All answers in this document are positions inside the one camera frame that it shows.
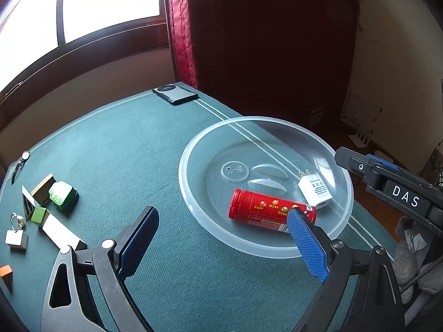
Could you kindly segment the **grey gloved right hand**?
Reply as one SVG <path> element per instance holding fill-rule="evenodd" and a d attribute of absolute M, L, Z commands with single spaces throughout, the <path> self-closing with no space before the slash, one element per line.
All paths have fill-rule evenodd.
<path fill-rule="evenodd" d="M 418 285 L 421 292 L 437 295 L 442 292 L 442 251 L 437 250 L 436 256 L 423 252 L 429 244 L 411 218 L 403 216 L 399 219 L 395 233 L 400 237 L 397 245 L 393 271 L 400 287 L 402 302 L 407 304 L 414 294 L 414 286 Z"/>

